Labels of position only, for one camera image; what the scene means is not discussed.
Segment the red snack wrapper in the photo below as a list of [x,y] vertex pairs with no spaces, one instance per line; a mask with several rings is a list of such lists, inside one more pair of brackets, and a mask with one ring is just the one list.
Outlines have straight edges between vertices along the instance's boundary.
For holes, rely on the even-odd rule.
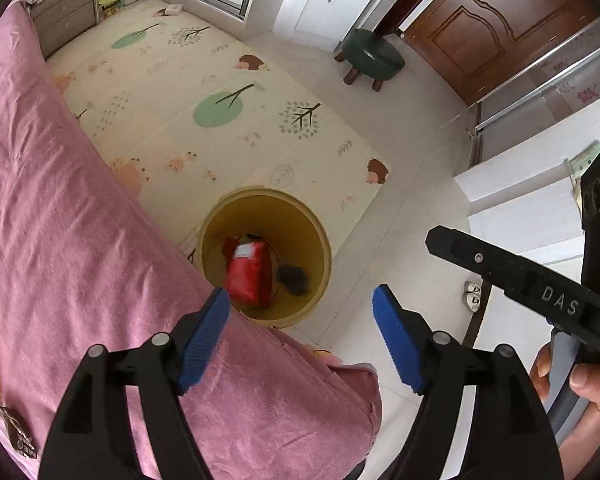
[[225,237],[223,287],[234,304],[247,309],[266,308],[271,304],[273,263],[270,246],[265,240]]

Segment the dark fluffy trash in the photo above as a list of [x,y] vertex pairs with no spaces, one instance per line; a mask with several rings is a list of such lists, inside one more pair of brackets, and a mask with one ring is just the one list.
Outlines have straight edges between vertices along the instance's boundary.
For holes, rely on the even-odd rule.
[[306,296],[310,289],[309,275],[301,266],[287,266],[284,264],[276,271],[276,278],[289,295],[295,297]]

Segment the yellow trash bin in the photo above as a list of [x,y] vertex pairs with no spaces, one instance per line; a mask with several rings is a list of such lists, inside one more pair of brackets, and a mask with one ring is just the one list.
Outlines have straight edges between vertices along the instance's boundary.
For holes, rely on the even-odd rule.
[[213,207],[193,257],[237,310],[276,328],[306,318],[332,273],[332,251],[317,216],[289,194],[255,186]]

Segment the white slippers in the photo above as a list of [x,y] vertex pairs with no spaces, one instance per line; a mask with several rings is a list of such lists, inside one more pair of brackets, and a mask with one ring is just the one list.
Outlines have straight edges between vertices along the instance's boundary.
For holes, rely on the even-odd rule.
[[467,281],[463,292],[463,301],[471,313],[476,313],[480,309],[482,287],[479,283]]

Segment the pink bed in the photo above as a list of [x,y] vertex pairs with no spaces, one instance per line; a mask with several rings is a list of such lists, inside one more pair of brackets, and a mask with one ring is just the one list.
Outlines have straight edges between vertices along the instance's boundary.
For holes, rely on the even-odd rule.
[[[124,350],[197,311],[210,284],[114,177],[38,50],[0,18],[0,385],[43,444],[93,344]],[[378,434],[375,371],[228,318],[184,415],[218,479],[341,479]]]

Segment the brown wooden door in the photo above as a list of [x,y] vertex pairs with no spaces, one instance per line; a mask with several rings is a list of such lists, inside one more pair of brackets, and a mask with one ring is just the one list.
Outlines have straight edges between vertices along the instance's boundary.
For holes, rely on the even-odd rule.
[[471,106],[599,17],[592,0],[432,0],[405,42]]

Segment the green round stool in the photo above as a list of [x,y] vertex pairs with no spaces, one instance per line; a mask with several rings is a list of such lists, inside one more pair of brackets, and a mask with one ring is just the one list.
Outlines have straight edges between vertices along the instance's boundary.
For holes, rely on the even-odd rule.
[[386,81],[404,69],[405,61],[398,49],[383,36],[364,28],[352,29],[335,55],[338,63],[347,62],[350,70],[343,82],[350,86],[359,76],[370,78],[372,89],[379,92]]

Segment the cartoon play mat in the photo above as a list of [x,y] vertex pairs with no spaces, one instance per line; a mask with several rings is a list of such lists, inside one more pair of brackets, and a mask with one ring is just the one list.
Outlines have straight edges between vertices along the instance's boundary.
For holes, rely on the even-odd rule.
[[102,159],[182,252],[238,188],[288,193],[338,249],[390,170],[323,100],[239,40],[142,0],[47,61]]

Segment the grey nightstand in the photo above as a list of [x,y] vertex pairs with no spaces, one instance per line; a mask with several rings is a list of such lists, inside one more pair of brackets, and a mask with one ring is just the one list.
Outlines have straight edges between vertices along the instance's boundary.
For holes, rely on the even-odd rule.
[[30,15],[44,58],[99,22],[97,0],[38,0]]

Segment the small white box on mat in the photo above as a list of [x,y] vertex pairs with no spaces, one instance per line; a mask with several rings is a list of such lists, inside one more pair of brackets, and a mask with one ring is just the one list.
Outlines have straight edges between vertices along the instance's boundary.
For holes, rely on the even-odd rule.
[[176,15],[181,13],[183,10],[183,6],[181,4],[169,4],[164,9],[164,14],[166,15]]

